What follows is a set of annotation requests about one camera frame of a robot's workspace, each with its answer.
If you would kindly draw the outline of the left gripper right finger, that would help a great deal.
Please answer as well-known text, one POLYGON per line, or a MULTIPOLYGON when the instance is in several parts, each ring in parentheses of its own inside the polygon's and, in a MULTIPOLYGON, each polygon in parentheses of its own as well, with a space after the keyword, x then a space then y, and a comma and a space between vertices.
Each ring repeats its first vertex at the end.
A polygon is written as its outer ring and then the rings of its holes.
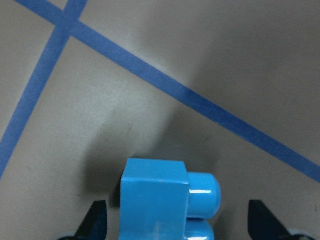
POLYGON ((249 201, 247 224, 252 240, 295 239, 261 200, 249 201))

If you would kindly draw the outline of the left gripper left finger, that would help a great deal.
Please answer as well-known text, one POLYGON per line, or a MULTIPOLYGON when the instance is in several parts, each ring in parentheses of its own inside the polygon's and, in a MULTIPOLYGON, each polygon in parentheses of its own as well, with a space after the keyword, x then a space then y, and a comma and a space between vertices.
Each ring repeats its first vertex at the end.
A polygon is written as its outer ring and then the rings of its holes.
POLYGON ((77 229, 76 240, 105 240, 108 232, 107 203, 94 201, 85 218, 77 229))

